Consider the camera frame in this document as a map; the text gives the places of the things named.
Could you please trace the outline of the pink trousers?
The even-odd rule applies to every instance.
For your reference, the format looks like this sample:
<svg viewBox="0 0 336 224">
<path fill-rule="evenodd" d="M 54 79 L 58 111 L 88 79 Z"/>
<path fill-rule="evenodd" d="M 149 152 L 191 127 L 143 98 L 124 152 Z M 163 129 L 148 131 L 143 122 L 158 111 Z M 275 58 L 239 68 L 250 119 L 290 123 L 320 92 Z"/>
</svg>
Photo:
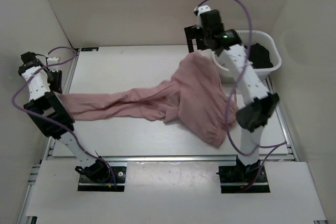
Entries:
<svg viewBox="0 0 336 224">
<path fill-rule="evenodd" d="M 214 64 L 189 53 L 170 80 L 152 88 L 133 88 L 113 94 L 72 93 L 59 96 L 78 121 L 132 117 L 164 123 L 181 121 L 203 142 L 219 148 L 233 128 L 238 106 L 224 93 Z"/>
</svg>

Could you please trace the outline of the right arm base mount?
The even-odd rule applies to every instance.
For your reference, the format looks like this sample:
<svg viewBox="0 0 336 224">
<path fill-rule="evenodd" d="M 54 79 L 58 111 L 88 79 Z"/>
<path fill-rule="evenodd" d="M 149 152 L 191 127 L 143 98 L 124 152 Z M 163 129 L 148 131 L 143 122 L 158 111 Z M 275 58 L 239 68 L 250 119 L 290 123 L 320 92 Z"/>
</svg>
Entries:
<svg viewBox="0 0 336 224">
<path fill-rule="evenodd" d="M 264 166 L 258 160 L 252 165 L 244 165 L 239 158 L 233 166 L 219 166 L 218 172 L 222 194 L 270 193 Z"/>
</svg>

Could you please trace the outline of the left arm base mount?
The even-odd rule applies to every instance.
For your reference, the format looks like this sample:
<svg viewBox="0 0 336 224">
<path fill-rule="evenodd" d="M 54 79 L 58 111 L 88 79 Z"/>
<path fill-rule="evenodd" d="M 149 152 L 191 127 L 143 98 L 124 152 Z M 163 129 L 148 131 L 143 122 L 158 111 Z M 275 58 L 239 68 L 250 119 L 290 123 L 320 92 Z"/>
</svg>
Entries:
<svg viewBox="0 0 336 224">
<path fill-rule="evenodd" d="M 127 176 L 126 163 L 111 163 L 113 174 L 108 170 L 102 179 L 92 180 L 88 178 L 79 166 L 76 171 L 79 173 L 77 191 L 87 192 L 124 192 Z"/>
</svg>

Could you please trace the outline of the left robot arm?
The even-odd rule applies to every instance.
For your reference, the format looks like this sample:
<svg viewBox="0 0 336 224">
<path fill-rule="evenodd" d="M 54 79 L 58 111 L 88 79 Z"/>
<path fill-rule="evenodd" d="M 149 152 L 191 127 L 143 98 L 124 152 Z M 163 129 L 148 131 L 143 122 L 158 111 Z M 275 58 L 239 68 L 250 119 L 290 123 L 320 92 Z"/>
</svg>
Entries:
<svg viewBox="0 0 336 224">
<path fill-rule="evenodd" d="M 75 120 L 63 106 L 57 94 L 62 93 L 62 71 L 58 69 L 59 58 L 46 57 L 43 63 L 39 54 L 22 54 L 23 64 L 18 74 L 27 82 L 29 101 L 22 109 L 29 115 L 45 137 L 58 140 L 67 147 L 80 165 L 75 171 L 95 182 L 106 182 L 110 168 L 100 156 L 94 156 L 85 150 L 75 136 Z"/>
</svg>

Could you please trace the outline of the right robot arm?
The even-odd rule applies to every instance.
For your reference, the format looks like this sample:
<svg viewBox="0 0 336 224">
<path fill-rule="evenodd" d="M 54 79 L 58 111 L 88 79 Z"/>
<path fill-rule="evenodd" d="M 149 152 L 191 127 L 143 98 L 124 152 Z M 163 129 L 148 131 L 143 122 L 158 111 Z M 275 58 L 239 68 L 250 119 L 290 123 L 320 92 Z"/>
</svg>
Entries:
<svg viewBox="0 0 336 224">
<path fill-rule="evenodd" d="M 229 70 L 244 99 L 244 107 L 236 113 L 241 127 L 240 148 L 236 159 L 236 177 L 247 182 L 260 167 L 259 149 L 264 127 L 279 102 L 279 95 L 271 93 L 255 73 L 238 33 L 225 30 L 220 13 L 204 5 L 194 9 L 195 25 L 186 27 L 187 45 L 192 52 L 192 41 L 199 50 L 210 49 Z"/>
</svg>

